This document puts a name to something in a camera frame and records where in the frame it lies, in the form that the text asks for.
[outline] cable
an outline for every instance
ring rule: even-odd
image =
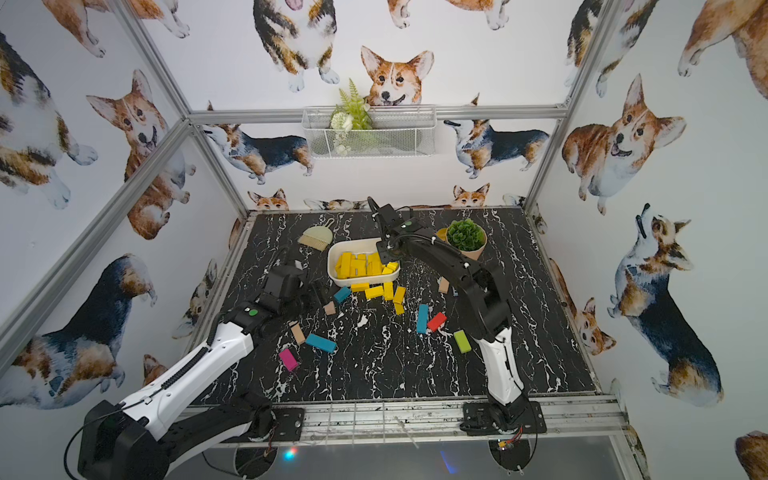
[[[153,393],[152,393],[152,394],[149,396],[149,398],[152,398],[152,397],[154,397],[155,395],[157,395],[158,393],[160,393],[160,392],[161,392],[161,390],[162,390],[162,389],[159,389],[159,390],[155,390],[155,391],[154,391],[154,392],[153,392]],[[127,406],[127,407],[123,407],[123,408],[121,408],[121,409],[119,409],[119,410],[115,410],[114,412],[109,412],[109,413],[108,413],[108,414],[106,414],[106,415],[102,415],[102,416],[100,416],[100,417],[97,417],[97,418],[95,418],[95,419],[91,420],[90,422],[84,423],[84,424],[83,424],[83,426],[82,426],[82,427],[80,427],[80,428],[79,428],[79,429],[78,429],[78,430],[77,430],[77,431],[74,433],[74,435],[72,436],[72,438],[71,438],[71,439],[69,439],[69,442],[67,442],[67,446],[66,446],[66,448],[64,449],[64,471],[65,471],[65,472],[67,472],[67,476],[68,476],[69,478],[71,478],[72,480],[79,480],[77,477],[75,477],[74,475],[72,475],[72,472],[70,472],[70,470],[69,470],[69,466],[67,465],[67,456],[69,455],[69,448],[72,446],[72,442],[74,442],[74,439],[76,439],[76,438],[78,437],[78,434],[79,434],[80,432],[82,432],[82,431],[83,431],[83,429],[85,429],[85,427],[89,426],[91,423],[94,423],[94,422],[98,422],[99,420],[102,420],[102,419],[106,419],[108,416],[110,416],[110,415],[114,415],[115,413],[124,412],[124,411],[128,410],[129,408],[135,407],[136,405],[138,405],[138,404],[140,404],[140,403],[144,403],[144,399],[141,399],[141,400],[139,400],[139,401],[138,401],[138,402],[136,402],[136,403],[131,403],[129,406]]]

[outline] brush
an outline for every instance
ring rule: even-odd
[[[325,225],[316,225],[304,230],[304,235],[299,238],[299,243],[322,252],[329,243],[333,242],[333,232],[328,228],[331,225],[333,225],[333,218],[328,220]]]

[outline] red wooden block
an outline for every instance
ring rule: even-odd
[[[446,317],[443,312],[440,312],[427,322],[427,328],[434,332],[440,328],[440,326],[445,323],[447,319],[448,317]]]

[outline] green wooden block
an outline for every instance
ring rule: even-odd
[[[458,349],[461,350],[462,353],[467,353],[472,351],[472,346],[469,345],[469,340],[467,339],[467,336],[464,333],[464,330],[459,330],[458,332],[455,332],[453,334],[453,339],[456,340],[456,345],[458,345]]]

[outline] potted plant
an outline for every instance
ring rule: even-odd
[[[485,230],[470,219],[454,220],[448,228],[441,229],[437,235],[473,260],[480,257],[488,239]]]

